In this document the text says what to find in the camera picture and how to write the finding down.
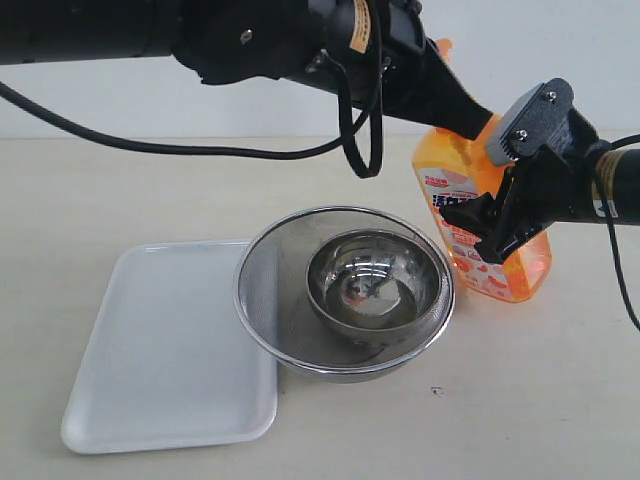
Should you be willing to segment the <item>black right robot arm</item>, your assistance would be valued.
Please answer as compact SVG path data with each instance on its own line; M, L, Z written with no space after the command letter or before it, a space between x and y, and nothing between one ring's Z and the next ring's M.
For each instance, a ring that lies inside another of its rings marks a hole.
M639 223L639 151L595 150L561 160L548 150L504 171L496 194L446 204L444 220L477 237L482 260L503 264L555 222Z

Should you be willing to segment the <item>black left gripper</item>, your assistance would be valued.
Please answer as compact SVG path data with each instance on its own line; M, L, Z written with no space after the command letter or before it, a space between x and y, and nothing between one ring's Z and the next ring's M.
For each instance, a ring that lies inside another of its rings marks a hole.
M330 74L313 67L318 54L344 68L351 105L363 108L381 76L384 115L444 128L475 140L492 113L450 69L427 38L418 1L281 1L287 71L281 76L337 93Z

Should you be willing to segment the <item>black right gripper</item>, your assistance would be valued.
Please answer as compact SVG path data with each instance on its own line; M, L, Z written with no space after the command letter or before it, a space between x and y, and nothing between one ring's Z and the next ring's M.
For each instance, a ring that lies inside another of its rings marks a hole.
M484 193L440 208L442 218L480 238L474 248L489 264L506 260L554 223L607 221L607 197L597 161L602 149L559 158L548 149L501 171L492 196Z

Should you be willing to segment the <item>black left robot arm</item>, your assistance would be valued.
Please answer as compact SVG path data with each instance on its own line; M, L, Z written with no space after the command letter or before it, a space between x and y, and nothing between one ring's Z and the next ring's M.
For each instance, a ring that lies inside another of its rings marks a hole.
M5 1L5 65L171 56L204 84L286 79L327 92L341 65L352 103L475 139L491 119L425 33L416 1Z

